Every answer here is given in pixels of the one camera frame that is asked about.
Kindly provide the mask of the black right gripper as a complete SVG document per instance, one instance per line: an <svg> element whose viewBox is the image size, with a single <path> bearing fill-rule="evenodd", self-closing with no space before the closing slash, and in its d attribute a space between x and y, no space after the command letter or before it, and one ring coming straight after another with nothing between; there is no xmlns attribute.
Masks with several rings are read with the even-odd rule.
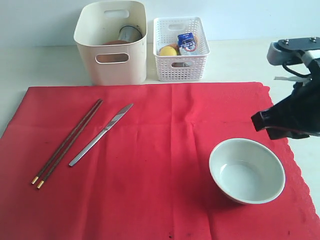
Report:
<svg viewBox="0 0 320 240"><path fill-rule="evenodd" d="M313 60L307 68L312 80L294 88L284 101L284 113L281 106L274 105L251 116L257 132L267 129L271 140L305 139L320 135L320 60Z"/></svg>

